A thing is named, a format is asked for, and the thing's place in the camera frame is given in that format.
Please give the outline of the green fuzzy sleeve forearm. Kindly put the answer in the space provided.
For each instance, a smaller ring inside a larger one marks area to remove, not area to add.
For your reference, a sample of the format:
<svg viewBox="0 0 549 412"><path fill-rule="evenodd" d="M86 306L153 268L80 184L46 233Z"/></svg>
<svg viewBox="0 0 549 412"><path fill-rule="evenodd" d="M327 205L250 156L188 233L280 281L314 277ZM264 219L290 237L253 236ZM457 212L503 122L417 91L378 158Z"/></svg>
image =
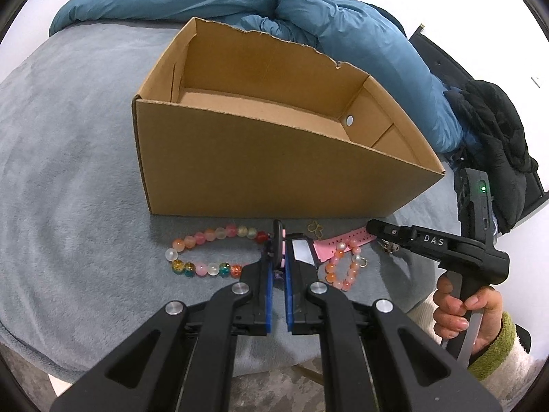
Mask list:
<svg viewBox="0 0 549 412"><path fill-rule="evenodd" d="M498 337L470 362L468 371L500 402L503 411L518 405L544 366L544 360L523 348L506 311Z"/></svg>

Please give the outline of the right hand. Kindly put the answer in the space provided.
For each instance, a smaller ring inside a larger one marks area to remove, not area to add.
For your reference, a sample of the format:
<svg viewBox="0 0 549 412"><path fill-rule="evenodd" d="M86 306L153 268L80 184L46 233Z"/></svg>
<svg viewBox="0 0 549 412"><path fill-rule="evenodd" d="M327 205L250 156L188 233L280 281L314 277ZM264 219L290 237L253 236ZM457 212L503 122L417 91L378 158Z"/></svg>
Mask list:
<svg viewBox="0 0 549 412"><path fill-rule="evenodd" d="M445 274L441 275L433 295L436 305L433 314L434 333L445 340L453 339L469 328L465 315L482 310L484 314L472 350L472 355L476 355L496 340L501 331L502 295L492 287L483 286L476 294L462 301L452 295L452 290L451 280Z"/></svg>

